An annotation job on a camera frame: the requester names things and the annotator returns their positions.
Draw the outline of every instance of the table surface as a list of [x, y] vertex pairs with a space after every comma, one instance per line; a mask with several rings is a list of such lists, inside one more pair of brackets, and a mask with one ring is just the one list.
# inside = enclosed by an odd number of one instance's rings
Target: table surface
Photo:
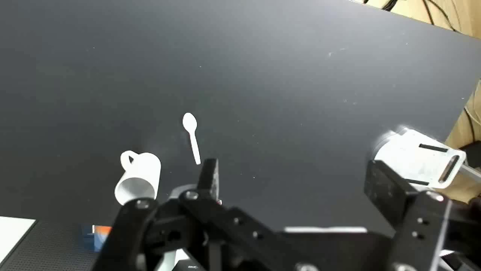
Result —
[[194, 183], [185, 110], [228, 205], [390, 234], [363, 193], [373, 140], [445, 139], [481, 76], [480, 41], [337, 0], [5, 0], [0, 18], [0, 214], [38, 220], [13, 270], [86, 270], [82, 225], [119, 211], [124, 149], [161, 157], [164, 193]]

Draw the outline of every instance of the white spoon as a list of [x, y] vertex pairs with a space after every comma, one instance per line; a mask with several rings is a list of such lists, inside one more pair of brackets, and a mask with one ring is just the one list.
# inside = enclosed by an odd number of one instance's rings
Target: white spoon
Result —
[[196, 137], [197, 121], [196, 121], [194, 115], [185, 113], [182, 118], [182, 125], [184, 125], [185, 131], [190, 133], [194, 162], [196, 162], [196, 165], [200, 165], [200, 152], [199, 152], [199, 145], [197, 145], [197, 137]]

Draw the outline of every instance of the white mug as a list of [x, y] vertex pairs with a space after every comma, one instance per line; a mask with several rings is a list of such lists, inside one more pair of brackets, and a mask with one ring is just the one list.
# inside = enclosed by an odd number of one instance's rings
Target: white mug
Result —
[[121, 155], [121, 165], [125, 174], [115, 190], [121, 205], [139, 198], [157, 199], [161, 180], [161, 162], [158, 157], [149, 152], [125, 151]]

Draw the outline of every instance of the dark gray table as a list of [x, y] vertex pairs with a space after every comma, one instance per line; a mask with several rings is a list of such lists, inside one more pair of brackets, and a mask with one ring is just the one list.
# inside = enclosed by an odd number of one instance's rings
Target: dark gray table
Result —
[[444, 139], [481, 76], [480, 41], [339, 0], [4, 0], [0, 41], [0, 214], [40, 220], [10, 270], [86, 270], [80, 228], [113, 222], [130, 145], [169, 165], [166, 193], [193, 183], [187, 109], [228, 205], [388, 234], [370, 145]]

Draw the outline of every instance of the mug handle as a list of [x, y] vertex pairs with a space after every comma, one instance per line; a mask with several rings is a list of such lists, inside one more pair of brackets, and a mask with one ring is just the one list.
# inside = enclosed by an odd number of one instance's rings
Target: mug handle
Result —
[[133, 152], [133, 151], [125, 151], [125, 152], [122, 152], [122, 155], [121, 155], [121, 165], [122, 165], [122, 168], [124, 168], [125, 171], [128, 171], [128, 169], [133, 166], [131, 160], [136, 160], [137, 157], [139, 157], [139, 154], [136, 154], [136, 152]]

